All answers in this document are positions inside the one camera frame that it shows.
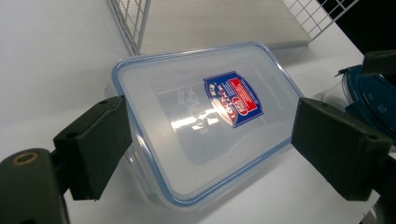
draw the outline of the container lid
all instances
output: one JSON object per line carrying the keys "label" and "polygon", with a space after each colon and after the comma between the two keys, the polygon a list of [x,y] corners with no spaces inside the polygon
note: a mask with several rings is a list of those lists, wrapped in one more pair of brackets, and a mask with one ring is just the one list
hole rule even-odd
{"label": "container lid", "polygon": [[361,69],[361,65],[348,69],[347,98],[358,109],[347,107],[346,111],[396,141],[396,88],[380,75],[363,76]]}
{"label": "container lid", "polygon": [[173,204],[198,203],[290,142],[301,95],[263,45],[141,57],[112,70],[149,169]]}

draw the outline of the wire rack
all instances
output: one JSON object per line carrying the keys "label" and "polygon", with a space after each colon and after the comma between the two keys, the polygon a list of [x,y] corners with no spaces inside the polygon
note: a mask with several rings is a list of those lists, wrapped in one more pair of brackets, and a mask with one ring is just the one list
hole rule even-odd
{"label": "wire rack", "polygon": [[[107,0],[118,22],[122,37],[131,55],[140,54],[151,0]],[[303,26],[312,39],[359,0],[279,0]]]}
{"label": "wire rack", "polygon": [[131,55],[140,54],[151,0],[107,0]]}
{"label": "wire rack", "polygon": [[359,0],[282,0],[312,39],[317,38]]}

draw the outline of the white table surface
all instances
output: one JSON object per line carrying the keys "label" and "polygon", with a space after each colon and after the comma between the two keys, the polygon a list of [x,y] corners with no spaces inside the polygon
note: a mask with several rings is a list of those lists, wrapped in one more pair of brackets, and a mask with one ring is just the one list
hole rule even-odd
{"label": "white table surface", "polygon": [[[362,55],[333,25],[308,47],[275,49],[305,96],[330,88]],[[0,8],[0,160],[52,138],[105,98],[109,69],[128,57],[102,1],[3,1]],[[347,202],[294,148],[202,211],[181,213],[144,203],[121,160],[97,202],[65,198],[72,223],[359,223],[378,195]]]}

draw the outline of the blue and red label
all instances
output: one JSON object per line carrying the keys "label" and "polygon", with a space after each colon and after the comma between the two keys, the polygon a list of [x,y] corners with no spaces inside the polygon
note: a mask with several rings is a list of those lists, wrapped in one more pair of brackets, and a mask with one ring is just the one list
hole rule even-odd
{"label": "blue and red label", "polygon": [[263,114],[256,93],[235,72],[204,78],[204,83],[211,104],[234,128]]}

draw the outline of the brass screw hole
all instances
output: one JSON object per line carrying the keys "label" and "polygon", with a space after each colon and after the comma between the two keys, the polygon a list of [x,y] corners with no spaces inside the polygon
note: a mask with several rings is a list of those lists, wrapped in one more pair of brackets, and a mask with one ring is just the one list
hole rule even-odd
{"label": "brass screw hole", "polygon": [[22,154],[18,155],[17,157],[15,157],[11,163],[13,165],[24,165],[24,164],[30,163],[32,161],[35,161],[35,159],[37,159],[37,158],[38,158],[38,153],[25,152],[25,153],[22,153]]}

